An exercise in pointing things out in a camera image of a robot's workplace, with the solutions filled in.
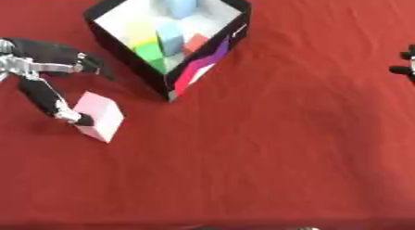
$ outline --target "red table surface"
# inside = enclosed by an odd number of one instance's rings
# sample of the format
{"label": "red table surface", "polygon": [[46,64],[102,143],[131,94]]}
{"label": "red table surface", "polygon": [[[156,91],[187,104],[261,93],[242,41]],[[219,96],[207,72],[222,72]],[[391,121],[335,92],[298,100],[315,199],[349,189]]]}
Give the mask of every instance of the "red table surface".
{"label": "red table surface", "polygon": [[51,79],[71,105],[88,90],[126,116],[107,145],[0,83],[0,224],[412,224],[415,87],[388,66],[415,0],[249,0],[249,37],[172,104],[94,41],[98,1],[0,0],[0,36],[114,69]]}

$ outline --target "blue cube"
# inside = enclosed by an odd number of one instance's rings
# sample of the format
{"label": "blue cube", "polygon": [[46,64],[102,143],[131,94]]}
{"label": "blue cube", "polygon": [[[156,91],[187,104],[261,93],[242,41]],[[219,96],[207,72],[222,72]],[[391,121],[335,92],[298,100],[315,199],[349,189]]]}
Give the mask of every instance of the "blue cube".
{"label": "blue cube", "polygon": [[162,25],[157,29],[158,41],[165,57],[182,52],[184,38],[182,29],[175,22]]}
{"label": "blue cube", "polygon": [[191,16],[197,7],[197,0],[165,0],[165,3],[175,19]]}

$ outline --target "cardboard box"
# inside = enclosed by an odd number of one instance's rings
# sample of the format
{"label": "cardboard box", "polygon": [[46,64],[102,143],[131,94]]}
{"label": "cardboard box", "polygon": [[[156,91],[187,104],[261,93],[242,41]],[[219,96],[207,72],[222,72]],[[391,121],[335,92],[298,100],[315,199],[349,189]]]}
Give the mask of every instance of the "cardboard box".
{"label": "cardboard box", "polygon": [[[169,101],[176,99],[247,36],[251,6],[246,0],[197,0],[195,12],[175,19],[165,0],[103,0],[89,8],[84,17],[98,43],[140,75]],[[193,54],[164,57],[160,72],[128,45],[126,25],[151,21],[155,29],[177,23],[184,42],[196,34],[208,38]]]}

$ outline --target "block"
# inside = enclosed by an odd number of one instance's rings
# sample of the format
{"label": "block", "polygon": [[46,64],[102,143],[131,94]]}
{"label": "block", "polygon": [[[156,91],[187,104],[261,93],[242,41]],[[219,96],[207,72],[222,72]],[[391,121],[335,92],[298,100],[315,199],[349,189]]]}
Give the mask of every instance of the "block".
{"label": "block", "polygon": [[129,23],[125,28],[123,38],[126,38],[127,46],[130,49],[140,45],[157,43],[156,29],[147,20]]}
{"label": "block", "polygon": [[166,73],[166,66],[164,65],[164,57],[161,53],[160,46],[158,43],[150,43],[140,45],[134,48],[135,53],[144,59],[153,68],[158,70],[160,73]]}
{"label": "block", "polygon": [[182,29],[175,22],[164,24],[157,29],[157,38],[165,57],[182,52],[184,38]]}
{"label": "block", "polygon": [[124,120],[124,116],[113,100],[90,92],[83,94],[74,110],[91,115],[94,119],[94,127],[77,126],[77,128],[83,134],[106,143],[111,142]]}
{"label": "block", "polygon": [[183,53],[186,56],[192,55],[197,49],[208,41],[207,37],[197,33],[188,43],[183,46]]}
{"label": "block", "polygon": [[175,19],[189,17],[197,8],[197,0],[164,0],[164,3]]}

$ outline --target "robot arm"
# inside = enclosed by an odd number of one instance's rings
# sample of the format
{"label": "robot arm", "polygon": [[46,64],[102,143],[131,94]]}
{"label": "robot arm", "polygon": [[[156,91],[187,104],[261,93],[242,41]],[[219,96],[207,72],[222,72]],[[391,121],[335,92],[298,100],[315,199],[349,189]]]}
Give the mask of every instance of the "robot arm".
{"label": "robot arm", "polygon": [[389,70],[395,74],[407,75],[415,82],[415,45],[410,45],[408,51],[402,52],[400,56],[409,61],[409,66],[391,66]]}
{"label": "robot arm", "polygon": [[114,79],[97,57],[68,45],[27,39],[0,38],[0,82],[2,75],[19,76],[19,90],[43,113],[80,126],[94,126],[91,116],[72,110],[60,93],[40,74],[66,75],[74,72],[100,74]]}
{"label": "robot arm", "polygon": [[94,126],[91,116],[69,108],[59,92],[43,78],[19,77],[19,90],[43,113],[80,126]]}

